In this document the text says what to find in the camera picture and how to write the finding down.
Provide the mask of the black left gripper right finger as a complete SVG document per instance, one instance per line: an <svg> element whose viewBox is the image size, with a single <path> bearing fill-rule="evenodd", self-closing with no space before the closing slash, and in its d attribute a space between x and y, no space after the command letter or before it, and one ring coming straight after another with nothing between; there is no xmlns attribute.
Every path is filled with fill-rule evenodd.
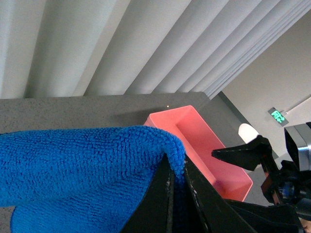
<svg viewBox="0 0 311 233"><path fill-rule="evenodd" d="M185 161L184 176L206 233L255 232L221 197L191 160Z"/></svg>

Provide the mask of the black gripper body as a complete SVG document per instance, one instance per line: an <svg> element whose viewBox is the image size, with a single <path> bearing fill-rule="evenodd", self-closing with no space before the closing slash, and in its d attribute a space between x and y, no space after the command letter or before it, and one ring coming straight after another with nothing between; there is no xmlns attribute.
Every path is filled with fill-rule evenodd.
<svg viewBox="0 0 311 233"><path fill-rule="evenodd" d="M261 206L226 200L231 208L258 233L302 233L304 228L293 207Z"/></svg>

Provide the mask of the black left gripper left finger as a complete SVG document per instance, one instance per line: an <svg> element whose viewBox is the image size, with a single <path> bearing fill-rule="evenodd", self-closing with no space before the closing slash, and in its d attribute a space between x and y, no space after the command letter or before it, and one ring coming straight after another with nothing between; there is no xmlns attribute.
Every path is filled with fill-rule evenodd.
<svg viewBox="0 0 311 233"><path fill-rule="evenodd" d="M171 233L173 227L174 172L164 156L138 208L122 233Z"/></svg>

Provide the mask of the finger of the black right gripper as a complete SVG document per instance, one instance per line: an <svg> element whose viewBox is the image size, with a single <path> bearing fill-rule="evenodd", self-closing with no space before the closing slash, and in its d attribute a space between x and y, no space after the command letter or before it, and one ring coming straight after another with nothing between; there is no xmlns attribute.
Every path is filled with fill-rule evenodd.
<svg viewBox="0 0 311 233"><path fill-rule="evenodd" d="M246 170L254 171L262 165L264 171L272 171L272 147L269 140L261 135L244 145L213 150L211 155Z"/></svg>

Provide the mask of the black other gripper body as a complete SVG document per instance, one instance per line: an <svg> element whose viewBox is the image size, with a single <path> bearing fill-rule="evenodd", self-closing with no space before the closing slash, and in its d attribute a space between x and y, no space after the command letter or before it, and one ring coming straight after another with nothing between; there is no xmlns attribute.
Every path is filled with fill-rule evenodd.
<svg viewBox="0 0 311 233"><path fill-rule="evenodd" d="M285 144L291 161L278 168L269 148L261 160L266 179L261 185L269 203L292 206L300 218L311 217L311 124L284 128Z"/></svg>

